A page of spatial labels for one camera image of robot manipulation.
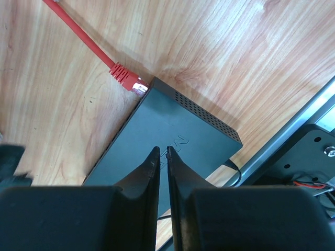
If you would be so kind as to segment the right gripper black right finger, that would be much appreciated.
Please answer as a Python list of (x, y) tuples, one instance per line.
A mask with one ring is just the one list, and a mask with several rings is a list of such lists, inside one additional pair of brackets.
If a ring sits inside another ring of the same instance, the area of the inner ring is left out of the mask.
[(175, 250), (334, 250), (317, 200), (287, 186), (218, 188), (167, 148)]

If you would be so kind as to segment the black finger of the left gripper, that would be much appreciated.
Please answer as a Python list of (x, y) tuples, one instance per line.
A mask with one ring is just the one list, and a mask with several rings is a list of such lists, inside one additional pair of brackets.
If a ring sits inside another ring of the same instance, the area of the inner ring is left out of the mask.
[(24, 151), (22, 145), (1, 144), (1, 186), (31, 186), (33, 179), (28, 173), (15, 175)]

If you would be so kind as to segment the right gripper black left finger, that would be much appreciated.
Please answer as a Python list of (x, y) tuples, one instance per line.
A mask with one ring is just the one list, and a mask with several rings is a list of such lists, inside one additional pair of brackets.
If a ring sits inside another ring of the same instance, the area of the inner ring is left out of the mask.
[(160, 149), (112, 186), (7, 188), (1, 250), (154, 250)]

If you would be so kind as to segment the black network switch box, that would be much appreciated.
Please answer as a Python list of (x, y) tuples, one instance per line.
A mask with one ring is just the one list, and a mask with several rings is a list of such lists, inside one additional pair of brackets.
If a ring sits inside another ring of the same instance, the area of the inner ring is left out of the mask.
[(160, 148), (158, 214), (170, 208), (166, 153), (173, 147), (182, 161), (208, 177), (242, 148), (235, 129), (158, 78), (140, 100), (86, 177), (87, 186), (113, 185)]

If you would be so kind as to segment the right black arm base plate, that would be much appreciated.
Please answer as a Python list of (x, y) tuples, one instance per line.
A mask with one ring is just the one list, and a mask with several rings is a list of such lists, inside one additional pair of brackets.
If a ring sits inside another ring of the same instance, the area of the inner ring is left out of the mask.
[(334, 135), (308, 124), (298, 129), (250, 177), (245, 185), (292, 185), (294, 180), (326, 183), (334, 177)]

